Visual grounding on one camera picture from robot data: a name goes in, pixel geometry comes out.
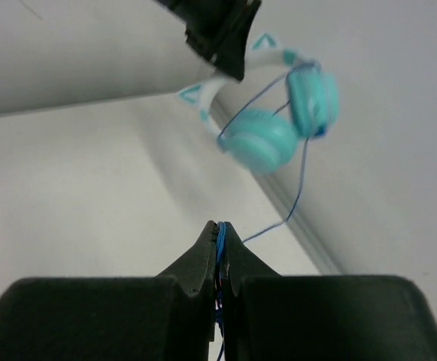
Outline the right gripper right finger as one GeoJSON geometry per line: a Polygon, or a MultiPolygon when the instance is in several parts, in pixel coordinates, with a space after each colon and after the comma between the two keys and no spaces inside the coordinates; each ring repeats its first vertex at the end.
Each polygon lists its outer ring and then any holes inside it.
{"type": "Polygon", "coordinates": [[[223,226],[227,360],[437,360],[422,291],[393,275],[283,276],[223,226]]]}

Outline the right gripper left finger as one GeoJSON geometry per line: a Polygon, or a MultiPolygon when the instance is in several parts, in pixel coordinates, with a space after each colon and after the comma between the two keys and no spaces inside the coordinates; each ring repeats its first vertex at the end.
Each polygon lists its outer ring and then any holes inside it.
{"type": "Polygon", "coordinates": [[[0,360],[206,360],[218,227],[151,278],[23,278],[0,297],[0,360]]]}

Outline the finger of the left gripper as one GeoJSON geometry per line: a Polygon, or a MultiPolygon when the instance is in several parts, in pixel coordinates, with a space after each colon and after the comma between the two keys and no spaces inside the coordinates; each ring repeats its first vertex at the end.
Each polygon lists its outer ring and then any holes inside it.
{"type": "Polygon", "coordinates": [[[260,0],[159,0],[186,24],[187,45],[234,80],[244,79],[245,54],[260,0]]]}

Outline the teal cat-ear headphones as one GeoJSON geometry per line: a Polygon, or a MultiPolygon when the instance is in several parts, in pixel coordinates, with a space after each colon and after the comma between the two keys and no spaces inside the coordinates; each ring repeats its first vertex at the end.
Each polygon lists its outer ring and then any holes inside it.
{"type": "Polygon", "coordinates": [[[279,65],[287,71],[265,87],[269,91],[284,82],[289,117],[279,109],[252,108],[246,103],[222,128],[213,125],[211,103],[230,77],[214,72],[177,93],[194,106],[217,146],[250,171],[268,174],[287,164],[300,141],[323,137],[338,116],[338,89],[333,74],[318,61],[306,59],[297,50],[281,47],[275,37],[263,33],[245,57],[246,70],[279,65]]]}

